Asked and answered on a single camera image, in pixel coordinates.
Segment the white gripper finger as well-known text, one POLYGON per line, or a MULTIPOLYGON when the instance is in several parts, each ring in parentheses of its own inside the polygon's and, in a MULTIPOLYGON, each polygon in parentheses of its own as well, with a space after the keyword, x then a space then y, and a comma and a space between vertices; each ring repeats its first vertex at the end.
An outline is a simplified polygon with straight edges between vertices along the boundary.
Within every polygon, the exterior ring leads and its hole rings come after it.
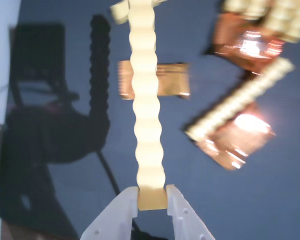
POLYGON ((138 216, 139 188, 131 186, 116 196, 81 235, 81 240, 130 240, 138 216))
POLYGON ((172 217, 175 240, 215 240, 178 188, 169 184, 166 194, 167 214, 172 217))

